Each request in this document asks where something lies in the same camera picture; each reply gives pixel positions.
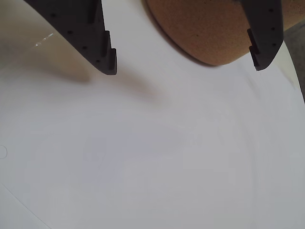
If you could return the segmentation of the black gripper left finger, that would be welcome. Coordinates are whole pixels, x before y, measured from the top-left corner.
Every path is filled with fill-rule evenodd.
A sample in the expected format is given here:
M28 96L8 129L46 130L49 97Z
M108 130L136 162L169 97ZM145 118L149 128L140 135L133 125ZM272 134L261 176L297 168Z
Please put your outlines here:
M101 0L27 0L90 64L106 75L117 73L116 49L105 29Z

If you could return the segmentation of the person's hand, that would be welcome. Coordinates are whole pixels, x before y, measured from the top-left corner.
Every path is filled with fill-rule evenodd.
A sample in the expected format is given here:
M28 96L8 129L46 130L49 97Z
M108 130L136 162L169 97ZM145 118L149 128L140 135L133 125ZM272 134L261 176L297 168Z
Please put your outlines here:
M0 25L0 76L40 73L88 83L87 62L52 28L30 24Z

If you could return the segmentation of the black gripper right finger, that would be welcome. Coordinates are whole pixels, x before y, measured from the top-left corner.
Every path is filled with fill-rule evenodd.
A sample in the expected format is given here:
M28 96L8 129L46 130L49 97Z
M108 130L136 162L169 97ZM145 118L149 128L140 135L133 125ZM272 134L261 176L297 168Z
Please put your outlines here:
M250 54L261 71L272 63L284 40L282 1L242 0L241 5L250 26Z

